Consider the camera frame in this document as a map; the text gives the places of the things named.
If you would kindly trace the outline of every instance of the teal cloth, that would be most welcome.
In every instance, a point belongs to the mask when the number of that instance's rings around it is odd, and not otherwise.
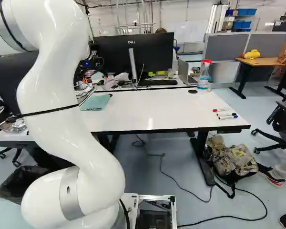
[[[81,106],[81,111],[101,111],[110,100],[109,94],[91,96]]]

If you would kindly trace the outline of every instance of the keyboard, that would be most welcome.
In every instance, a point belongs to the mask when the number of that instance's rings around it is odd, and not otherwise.
[[[177,85],[176,80],[142,80],[139,82],[139,86],[164,86],[164,85]]]

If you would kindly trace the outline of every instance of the gray floor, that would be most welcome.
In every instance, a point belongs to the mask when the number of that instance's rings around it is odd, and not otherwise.
[[[246,100],[242,100],[229,89],[214,89],[214,91],[241,114],[252,128],[260,128],[270,134],[277,135],[271,126],[266,124],[266,119],[276,107],[275,101],[282,98],[263,87],[246,88],[244,94]],[[225,144],[235,145],[244,143],[250,150],[254,147],[273,144],[271,140],[261,135],[253,137],[251,130],[244,130],[239,134],[223,135]],[[173,176],[181,186],[191,190],[203,199],[209,198],[210,189],[205,185],[196,158],[189,144],[189,138],[185,133],[177,134],[152,134],[141,135],[148,141],[147,151],[150,154],[162,154],[163,171]],[[233,200],[228,199],[217,187],[213,189],[212,200],[205,204],[192,195],[180,190],[176,184],[165,177],[159,171],[160,158],[146,156],[142,148],[133,147],[134,135],[124,135],[120,138],[116,148],[116,157],[119,159],[126,174],[126,192],[147,195],[176,195],[178,224],[197,222],[203,219],[220,216],[234,215],[243,218],[258,218],[264,215],[262,204],[254,197],[237,192]],[[0,183],[14,170],[11,164],[12,154],[0,159]],[[273,166],[286,160],[286,152],[282,149],[262,152],[255,156],[257,161]],[[23,153],[22,162],[33,164],[33,160]],[[280,228],[278,219],[286,213],[286,184],[282,188],[276,188],[259,176],[253,176],[241,180],[238,188],[244,188],[258,195],[268,208],[268,217],[258,222],[245,222],[236,219],[217,219],[206,222],[193,228],[225,228],[234,229],[260,229]],[[20,215],[20,208],[12,203],[0,200],[0,229],[22,228],[29,229]]]

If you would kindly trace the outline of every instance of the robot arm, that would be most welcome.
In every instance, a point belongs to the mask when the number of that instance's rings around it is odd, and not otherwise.
[[[17,89],[22,114],[77,104],[73,75],[87,47],[86,17],[72,0],[0,0],[0,54],[39,49]],[[24,218],[36,228],[115,228],[123,169],[91,135],[79,108],[24,120],[42,149],[79,167],[31,184],[21,204]]]

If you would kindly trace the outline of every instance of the chair wheel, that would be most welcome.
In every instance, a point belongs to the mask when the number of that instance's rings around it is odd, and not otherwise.
[[[254,148],[253,152],[254,152],[255,154],[260,154],[260,153],[261,153],[261,151],[259,151],[257,148]]]
[[[251,131],[251,134],[252,134],[253,136],[255,136],[255,135],[257,134],[256,129],[255,129],[255,130],[253,130],[253,131]]]
[[[0,158],[1,158],[1,159],[4,159],[5,157],[6,157],[5,154],[0,154]]]
[[[15,162],[13,162],[13,165],[14,165],[16,168],[18,168],[18,167],[21,165],[21,163],[20,163],[19,161],[15,161]]]

